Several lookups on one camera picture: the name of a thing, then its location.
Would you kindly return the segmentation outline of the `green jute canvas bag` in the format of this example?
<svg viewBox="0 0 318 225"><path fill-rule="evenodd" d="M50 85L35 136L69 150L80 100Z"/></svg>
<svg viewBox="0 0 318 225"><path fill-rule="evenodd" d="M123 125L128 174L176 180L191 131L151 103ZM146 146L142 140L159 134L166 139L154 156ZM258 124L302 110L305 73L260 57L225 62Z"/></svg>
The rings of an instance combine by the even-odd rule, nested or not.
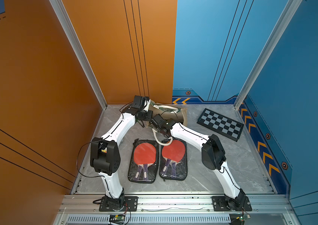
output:
<svg viewBox="0 0 318 225"><path fill-rule="evenodd" d="M171 119L175 120L176 122L179 122L181 125L185 125L185 126L188 125L187 108L173 107L173 106L155 103L154 101L151 101L150 106L149 106L149 110L153 111L152 117L154 117L157 114L160 114L161 117L163 117L165 120L168 120L171 118ZM154 128L150 125L150 121L147 121L145 124L146 124L146 126L148 126L152 129L155 141L159 145L167 146L172 142L173 137L167 138L168 141L161 142L157 138L157 134L160 134L160 133L158 133L157 131L154 130Z"/></svg>

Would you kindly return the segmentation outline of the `ping pong paddle case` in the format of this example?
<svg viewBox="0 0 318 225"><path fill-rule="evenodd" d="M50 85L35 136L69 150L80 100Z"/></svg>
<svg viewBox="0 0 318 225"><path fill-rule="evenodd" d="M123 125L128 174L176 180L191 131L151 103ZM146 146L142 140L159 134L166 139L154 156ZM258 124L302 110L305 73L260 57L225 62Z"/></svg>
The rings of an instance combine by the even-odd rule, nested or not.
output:
<svg viewBox="0 0 318 225"><path fill-rule="evenodd" d="M187 144L181 139L173 139L162 146L159 175L164 180L183 181L188 175Z"/></svg>
<svg viewBox="0 0 318 225"><path fill-rule="evenodd" d="M159 166L159 144L153 140L133 142L128 180L134 183L152 184Z"/></svg>

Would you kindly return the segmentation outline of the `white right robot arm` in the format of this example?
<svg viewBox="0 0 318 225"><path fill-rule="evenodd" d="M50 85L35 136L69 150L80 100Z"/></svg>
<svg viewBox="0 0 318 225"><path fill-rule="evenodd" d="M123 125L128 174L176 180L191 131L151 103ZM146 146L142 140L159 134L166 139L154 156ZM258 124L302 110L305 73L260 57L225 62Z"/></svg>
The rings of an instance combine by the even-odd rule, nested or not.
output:
<svg viewBox="0 0 318 225"><path fill-rule="evenodd" d="M166 138L181 139L200 150L202 163L206 168L214 171L223 187L226 207L232 211L244 208L247 196L228 168L225 150L217 135L200 134L176 120L165 120L159 114L149 121L149 126L153 128L155 134L161 133Z"/></svg>

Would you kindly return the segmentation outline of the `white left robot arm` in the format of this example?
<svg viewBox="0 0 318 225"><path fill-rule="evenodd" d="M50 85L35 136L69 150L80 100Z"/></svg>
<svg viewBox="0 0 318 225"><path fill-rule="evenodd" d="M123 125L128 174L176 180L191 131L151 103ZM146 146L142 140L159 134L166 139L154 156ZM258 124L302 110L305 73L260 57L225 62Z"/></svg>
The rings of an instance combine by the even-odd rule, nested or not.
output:
<svg viewBox="0 0 318 225"><path fill-rule="evenodd" d="M103 200L117 210L121 209L125 202L124 189L117 174L121 162L119 144L137 121L149 121L152 118L149 105L149 97L135 96L132 103L123 107L121 116L109 131L90 142L90 166L103 181Z"/></svg>

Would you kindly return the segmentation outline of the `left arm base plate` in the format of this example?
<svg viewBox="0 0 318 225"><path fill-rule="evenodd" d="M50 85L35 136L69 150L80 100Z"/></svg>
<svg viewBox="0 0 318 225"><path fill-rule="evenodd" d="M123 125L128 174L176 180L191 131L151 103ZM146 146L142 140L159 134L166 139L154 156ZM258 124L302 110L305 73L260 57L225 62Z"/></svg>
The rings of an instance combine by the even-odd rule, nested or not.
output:
<svg viewBox="0 0 318 225"><path fill-rule="evenodd" d="M113 199L104 196L100 199L100 212L136 212L138 206L137 196L121 196L118 199Z"/></svg>

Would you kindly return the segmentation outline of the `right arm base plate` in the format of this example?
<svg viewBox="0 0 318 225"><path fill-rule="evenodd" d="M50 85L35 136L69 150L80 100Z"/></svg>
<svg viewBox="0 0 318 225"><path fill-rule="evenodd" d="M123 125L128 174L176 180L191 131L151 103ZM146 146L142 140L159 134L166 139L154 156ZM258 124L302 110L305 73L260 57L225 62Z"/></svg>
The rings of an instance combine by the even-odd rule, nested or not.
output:
<svg viewBox="0 0 318 225"><path fill-rule="evenodd" d="M212 196L212 205L215 212L251 212L250 200L245 196L242 200L236 201L226 196Z"/></svg>

